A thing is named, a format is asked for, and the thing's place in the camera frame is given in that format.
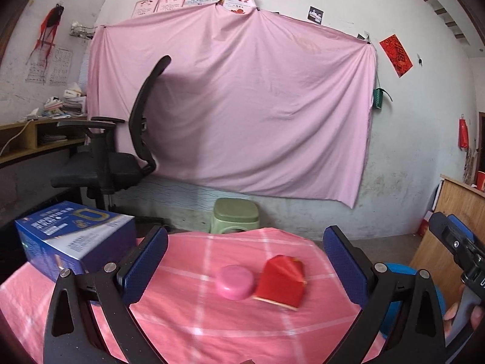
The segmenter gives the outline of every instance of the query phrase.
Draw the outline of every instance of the pink curtain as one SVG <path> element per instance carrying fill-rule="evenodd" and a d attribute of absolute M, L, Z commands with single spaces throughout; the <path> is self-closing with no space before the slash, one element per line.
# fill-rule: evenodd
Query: pink curtain
<path fill-rule="evenodd" d="M 147 102 L 156 174 L 274 197 L 353 207 L 375 76 L 366 41 L 276 13 L 203 5 L 99 28 L 91 116 L 128 120 L 156 62 L 172 63 Z M 118 151 L 134 154 L 128 125 Z"/>

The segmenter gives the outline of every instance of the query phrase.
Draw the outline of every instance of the green pouch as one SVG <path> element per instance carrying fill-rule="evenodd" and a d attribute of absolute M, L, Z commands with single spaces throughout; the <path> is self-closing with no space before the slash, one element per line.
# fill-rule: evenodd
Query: green pouch
<path fill-rule="evenodd" d="M 372 104 L 372 108 L 374 108 L 375 110 L 382 109 L 382 99 L 384 98 L 384 93 L 386 93 L 389 96 L 389 98 L 391 99 L 391 101 L 392 101 L 392 97 L 391 97 L 391 95 L 387 91 L 385 91 L 382 88 L 375 89 L 374 90 L 374 93 L 373 93 L 373 95 L 374 95 L 374 102 Z"/>

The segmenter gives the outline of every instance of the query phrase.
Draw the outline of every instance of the wooden desk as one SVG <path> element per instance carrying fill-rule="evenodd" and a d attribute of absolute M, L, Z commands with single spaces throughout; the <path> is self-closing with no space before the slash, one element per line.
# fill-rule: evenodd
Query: wooden desk
<path fill-rule="evenodd" d="M 485 242 L 485 193 L 445 175 L 441 177 L 443 186 L 435 211 L 447 216 L 454 214 Z M 462 284 L 462 271 L 454 263 L 452 254 L 429 230 L 409 265 L 414 269 L 427 269 L 431 273 L 448 308 L 459 301 L 458 288 Z"/>
<path fill-rule="evenodd" d="M 84 143 L 85 136 L 82 131 L 75 127 L 58 129 L 58 122 L 59 119 L 31 121 L 22 134 L 11 141 L 8 149 L 0 156 L 0 168 L 44 153 L 55 152 Z M 26 122 L 22 122 L 0 126 L 0 149 L 10 138 L 17 135 L 26 124 Z M 43 134 L 64 134 L 67 136 L 67 141 L 41 144 L 39 140 Z"/>

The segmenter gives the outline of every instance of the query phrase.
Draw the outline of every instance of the screw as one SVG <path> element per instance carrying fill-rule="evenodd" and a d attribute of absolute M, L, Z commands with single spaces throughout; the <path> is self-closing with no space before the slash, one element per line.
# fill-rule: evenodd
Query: screw
<path fill-rule="evenodd" d="M 68 268 L 64 268 L 60 271 L 59 275 L 61 276 L 61 278 L 65 278 L 65 277 L 68 277 L 69 275 L 71 274 L 71 270 L 68 269 Z"/>
<path fill-rule="evenodd" d="M 116 264 L 114 262 L 109 262 L 104 266 L 105 272 L 113 272 L 116 269 Z"/>
<path fill-rule="evenodd" d="M 428 279 L 429 278 L 429 272 L 426 271 L 425 269 L 422 269 L 420 271 L 420 275 L 421 275 L 422 278 L 425 278 L 425 279 Z"/>
<path fill-rule="evenodd" d="M 381 272 L 381 273 L 384 273 L 387 271 L 387 266 L 385 264 L 382 264 L 381 262 L 377 262 L 374 265 L 374 268 L 377 272 Z"/>

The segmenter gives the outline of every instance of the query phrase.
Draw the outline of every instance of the power cord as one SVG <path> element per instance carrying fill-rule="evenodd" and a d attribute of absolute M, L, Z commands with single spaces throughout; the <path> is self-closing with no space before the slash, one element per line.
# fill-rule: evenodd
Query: power cord
<path fill-rule="evenodd" d="M 32 120 L 29 120 L 29 121 L 28 121 L 28 122 L 25 124 L 25 126 L 23 127 L 23 129 L 21 129 L 21 130 L 20 130 L 20 132 L 19 132 L 18 134 L 16 134 L 16 135 L 14 135 L 13 137 L 11 137 L 11 139 L 9 139 L 9 140 L 7 141 L 7 143 L 6 143 L 6 144 L 4 144 L 4 146 L 3 146 L 2 150 L 0 150 L 0 157 L 2 157 L 3 151 L 6 149 L 6 147 L 8 146 L 8 144 L 9 144 L 9 143 L 10 143 L 12 140 L 16 139 L 16 138 L 17 138 L 17 137 L 18 137 L 20 134 L 22 134 L 22 133 L 24 132 L 24 130 L 27 128 L 28 124 L 29 124 L 31 121 L 32 121 Z"/>

